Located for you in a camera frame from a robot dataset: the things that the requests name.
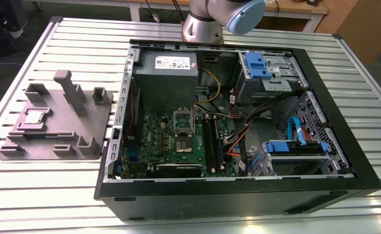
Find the motherboard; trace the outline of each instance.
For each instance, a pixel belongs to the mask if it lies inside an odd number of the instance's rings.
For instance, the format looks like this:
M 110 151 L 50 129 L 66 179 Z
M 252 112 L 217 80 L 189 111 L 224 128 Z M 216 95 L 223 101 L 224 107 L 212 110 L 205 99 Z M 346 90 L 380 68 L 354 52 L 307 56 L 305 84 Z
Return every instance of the motherboard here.
M 228 120 L 219 116 L 146 115 L 138 148 L 124 149 L 124 178 L 236 176 L 235 159 L 223 151 Z

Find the slotted worktable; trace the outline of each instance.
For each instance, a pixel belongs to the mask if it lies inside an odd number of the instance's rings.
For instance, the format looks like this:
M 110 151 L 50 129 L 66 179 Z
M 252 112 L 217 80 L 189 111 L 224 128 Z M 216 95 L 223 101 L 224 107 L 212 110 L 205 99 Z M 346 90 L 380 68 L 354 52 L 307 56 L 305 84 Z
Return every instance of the slotted worktable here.
M 68 69 L 84 90 L 105 87 L 117 92 L 129 40 L 181 40 L 180 31 L 177 24 L 69 18 L 52 22 L 0 102 L 0 146 L 24 109 L 30 82 L 61 89 L 53 75 L 57 69 Z M 244 37 L 225 32 L 225 42 L 307 49 L 381 178 L 381 89 L 344 41 L 326 34 L 255 30 Z M 98 169 L 100 160 L 0 161 L 0 233 L 66 229 L 82 233 L 113 229 L 164 234 L 381 233 L 381 191 L 313 214 L 126 223 L 93 198 Z

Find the power supply label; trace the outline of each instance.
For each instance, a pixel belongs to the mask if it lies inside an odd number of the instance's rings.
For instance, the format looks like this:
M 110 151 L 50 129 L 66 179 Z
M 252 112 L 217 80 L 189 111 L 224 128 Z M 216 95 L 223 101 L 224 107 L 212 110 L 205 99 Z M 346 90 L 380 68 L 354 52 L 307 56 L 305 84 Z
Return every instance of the power supply label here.
M 191 70 L 191 57 L 156 57 L 156 69 Z

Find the yellow wire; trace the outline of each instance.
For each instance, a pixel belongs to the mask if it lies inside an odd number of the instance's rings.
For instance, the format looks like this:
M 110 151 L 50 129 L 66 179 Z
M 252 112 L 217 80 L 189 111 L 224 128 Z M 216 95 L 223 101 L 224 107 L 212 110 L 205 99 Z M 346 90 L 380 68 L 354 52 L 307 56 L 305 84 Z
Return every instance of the yellow wire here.
M 240 115 L 235 115 L 232 113 L 229 113 L 231 116 L 239 117 Z M 247 118 L 248 116 L 245 114 L 243 114 L 243 117 Z
M 239 144 L 239 142 L 241 141 L 243 137 L 245 136 L 245 134 L 248 133 L 249 129 L 244 132 L 244 134 L 240 136 L 239 140 L 236 141 L 236 143 L 233 144 L 233 146 L 229 149 L 228 155 L 232 154 L 232 150 L 236 147 L 236 145 Z
M 215 79 L 216 79 L 216 81 L 217 81 L 217 84 L 219 84 L 219 90 L 217 90 L 216 96 L 215 96 L 212 99 L 209 99 L 209 100 L 207 100 L 207 101 L 197 101 L 196 104 L 209 103 L 211 101 L 213 101 L 213 100 L 220 96 L 220 93 L 221 93 L 221 82 L 220 82 L 219 78 L 217 78 L 216 75 L 215 75 L 209 70 L 207 70 L 205 68 L 201 67 L 200 69 L 204 70 L 204 71 L 207 71 L 207 73 L 211 74 L 212 77 L 215 77 Z

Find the wooden desk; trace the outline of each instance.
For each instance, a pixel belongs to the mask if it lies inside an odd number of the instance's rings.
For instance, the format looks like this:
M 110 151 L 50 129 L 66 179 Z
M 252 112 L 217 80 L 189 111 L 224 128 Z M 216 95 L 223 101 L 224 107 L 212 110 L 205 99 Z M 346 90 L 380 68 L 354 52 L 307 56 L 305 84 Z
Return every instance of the wooden desk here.
M 42 2 L 57 2 L 57 3 L 73 3 L 73 4 L 88 4 L 88 5 L 105 5 L 105 6 L 124 6 L 130 8 L 132 21 L 140 22 L 140 8 L 148 8 L 146 0 L 42 0 Z M 317 7 L 311 6 L 307 2 L 296 2 L 293 0 L 279 0 L 280 2 L 280 17 L 307 19 L 308 24 L 304 28 L 304 32 L 313 33 L 324 15 L 331 11 L 327 6 L 321 3 Z M 172 0 L 149 0 L 152 8 L 154 9 L 171 9 L 175 10 Z M 189 11 L 191 0 L 179 0 L 184 11 Z M 276 3 L 268 6 L 265 16 L 273 17 L 276 14 L 277 5 Z

